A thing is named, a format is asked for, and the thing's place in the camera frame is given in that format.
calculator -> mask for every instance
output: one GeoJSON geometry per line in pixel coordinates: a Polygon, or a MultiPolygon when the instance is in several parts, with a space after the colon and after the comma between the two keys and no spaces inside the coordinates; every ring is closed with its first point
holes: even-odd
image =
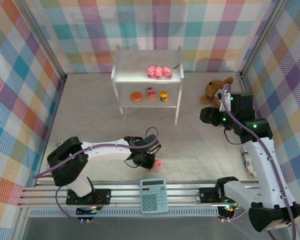
{"type": "Polygon", "coordinates": [[[140,180],[141,212],[143,214],[168,211],[168,195],[164,178],[140,180]]]}

pink pig toy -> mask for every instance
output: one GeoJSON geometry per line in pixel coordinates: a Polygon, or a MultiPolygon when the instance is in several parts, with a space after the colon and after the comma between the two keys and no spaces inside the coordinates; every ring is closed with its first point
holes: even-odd
{"type": "Polygon", "coordinates": [[[155,77],[158,79],[161,78],[161,76],[162,76],[162,67],[157,66],[155,68],[155,77]]]}
{"type": "Polygon", "coordinates": [[[150,66],[147,69],[148,69],[148,77],[152,77],[153,75],[155,75],[155,70],[156,70],[155,66],[150,66]]]}
{"type": "Polygon", "coordinates": [[[167,78],[171,78],[172,77],[172,71],[171,68],[168,68],[167,66],[163,67],[163,74],[167,77],[167,78]]]}

wire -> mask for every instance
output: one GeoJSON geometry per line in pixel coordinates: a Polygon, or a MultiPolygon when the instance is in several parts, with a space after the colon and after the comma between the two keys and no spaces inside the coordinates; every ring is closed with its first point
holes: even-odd
{"type": "Polygon", "coordinates": [[[60,203],[59,203],[59,201],[58,201],[58,192],[60,191],[60,189],[61,189],[62,187],[63,187],[63,186],[60,186],[60,187],[56,190],[56,192],[55,192],[55,202],[56,202],[56,204],[58,205],[58,207],[59,207],[59,209],[61,210],[61,212],[63,212],[64,215],[66,215],[68,218],[74,219],[74,220],[76,220],[76,221],[80,221],[78,218],[69,215],[69,214],[66,212],[66,210],[64,210],[64,209],[61,207],[61,205],[60,205],[60,203]]]}
{"type": "Polygon", "coordinates": [[[147,133],[151,129],[156,130],[156,137],[154,138],[154,140],[152,142],[150,142],[150,143],[148,143],[146,145],[143,145],[143,146],[129,146],[129,145],[123,145],[123,144],[114,144],[114,143],[100,143],[100,144],[95,144],[93,146],[89,146],[89,147],[86,147],[86,148],[84,148],[82,150],[77,151],[76,153],[74,153],[71,156],[67,157],[65,160],[63,160],[62,162],[58,163],[57,165],[49,168],[46,171],[43,171],[43,172],[41,172],[41,173],[33,176],[33,179],[40,179],[40,178],[42,178],[45,174],[50,173],[53,170],[61,167],[62,165],[64,165],[67,162],[69,162],[71,159],[74,159],[79,154],[82,154],[82,153],[84,153],[84,152],[86,152],[88,150],[92,150],[92,149],[96,149],[96,148],[101,148],[101,147],[116,147],[116,148],[126,148],[126,149],[144,149],[144,148],[150,147],[150,146],[152,146],[158,140],[158,137],[159,137],[159,130],[155,126],[149,127],[146,130],[145,135],[147,135],[147,133]]]}
{"type": "Polygon", "coordinates": [[[53,176],[52,175],[44,175],[41,177],[41,179],[43,179],[43,178],[53,178],[53,176]]]}
{"type": "Polygon", "coordinates": [[[241,216],[243,216],[245,213],[246,213],[246,210],[244,210],[242,213],[240,213],[240,214],[239,214],[238,216],[236,216],[236,217],[229,218],[229,220],[236,220],[236,219],[240,218],[241,216]]]}
{"type": "Polygon", "coordinates": [[[98,208],[100,208],[99,210],[101,210],[104,207],[104,202],[103,202],[102,198],[99,195],[97,195],[95,199],[96,199],[96,205],[98,206],[98,208]],[[97,197],[101,200],[101,203],[102,203],[101,206],[99,206],[97,197]]]}
{"type": "Polygon", "coordinates": [[[268,232],[270,238],[272,238],[272,240],[276,240],[275,236],[273,236],[273,234],[270,231],[267,231],[267,232],[268,232]]]}
{"type": "Polygon", "coordinates": [[[124,160],[123,162],[124,162],[126,165],[128,165],[130,168],[132,168],[132,169],[136,169],[137,167],[140,166],[140,165],[137,165],[137,166],[131,166],[131,165],[129,165],[128,163],[126,163],[126,161],[127,161],[127,160],[124,160]]]}
{"type": "Polygon", "coordinates": [[[227,136],[227,134],[226,134],[226,129],[223,130],[223,133],[224,133],[224,135],[225,135],[226,140],[227,140],[229,143],[231,143],[231,144],[233,144],[233,145],[241,145],[241,143],[233,143],[233,142],[229,141],[228,136],[227,136]]]}
{"type": "Polygon", "coordinates": [[[195,195],[194,195],[194,199],[197,201],[197,202],[201,202],[201,200],[198,200],[197,199],[197,195],[199,194],[200,192],[198,191],[195,195]]]}
{"type": "Polygon", "coordinates": [[[228,109],[228,106],[226,104],[226,100],[225,100],[225,91],[227,90],[226,93],[228,93],[230,90],[231,90],[231,85],[230,84],[225,84],[222,88],[222,97],[221,97],[221,101],[222,101],[222,104],[223,104],[223,107],[226,111],[226,113],[230,116],[230,118],[236,123],[238,124],[241,128],[243,128],[244,130],[246,130],[248,133],[250,133],[252,136],[254,136],[254,138],[259,142],[259,144],[262,146],[263,150],[265,151],[267,157],[268,157],[268,160],[270,161],[271,165],[272,165],[272,169],[274,171],[274,175],[276,177],[276,180],[277,180],[277,183],[279,185],[279,188],[280,188],[280,191],[281,191],[281,194],[282,194],[282,197],[283,197],[283,201],[285,203],[285,206],[287,208],[287,211],[289,213],[289,217],[290,217],[290,220],[291,220],[291,225],[292,225],[292,240],[296,240],[296,237],[297,237],[297,231],[296,231],[296,222],[295,222],[295,218],[294,218],[294,215],[292,213],[292,210],[291,210],[291,207],[290,207],[290,204],[288,202],[288,199],[287,199],[287,195],[286,195],[286,191],[285,191],[285,188],[284,188],[284,185],[283,185],[283,182],[280,178],[280,174],[278,172],[278,169],[276,167],[276,164],[274,162],[274,159],[270,153],[270,151],[268,150],[268,148],[266,147],[265,143],[260,139],[260,137],[258,137],[253,131],[251,131],[249,128],[247,128],[245,125],[243,125],[241,122],[239,122],[235,116],[233,116],[233,114],[230,112],[230,110],[228,109]]]}

checkered backdrop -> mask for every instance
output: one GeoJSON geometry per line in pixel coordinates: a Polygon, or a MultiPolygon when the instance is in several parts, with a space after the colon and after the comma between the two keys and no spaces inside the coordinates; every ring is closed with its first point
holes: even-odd
{"type": "Polygon", "coordinates": [[[185,72],[239,71],[277,0],[26,1],[66,73],[109,73],[116,45],[181,45],[185,72]]]}
{"type": "Polygon", "coordinates": [[[285,180],[300,202],[300,0],[290,0],[246,78],[271,126],[285,180]]]}
{"type": "Polygon", "coordinates": [[[0,0],[0,240],[43,157],[60,77],[12,0],[0,0]]]}

shelf board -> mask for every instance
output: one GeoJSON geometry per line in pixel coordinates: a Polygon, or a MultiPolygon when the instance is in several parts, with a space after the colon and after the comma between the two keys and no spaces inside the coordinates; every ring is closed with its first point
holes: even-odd
{"type": "Polygon", "coordinates": [[[176,108],[179,95],[178,86],[178,84],[155,84],[152,87],[156,92],[156,97],[155,99],[148,99],[146,97],[147,87],[144,84],[125,84],[122,86],[120,104],[122,107],[129,108],[176,108]],[[160,101],[159,95],[161,91],[168,93],[167,101],[160,101]],[[140,102],[130,100],[130,95],[133,92],[142,93],[143,98],[140,102]]]}
{"type": "Polygon", "coordinates": [[[179,50],[119,50],[115,52],[112,77],[115,83],[156,83],[176,84],[183,78],[181,49],[179,50]],[[172,69],[178,64],[181,67],[172,69]],[[159,79],[148,77],[150,66],[167,66],[172,69],[172,77],[162,76],[159,79]]]}

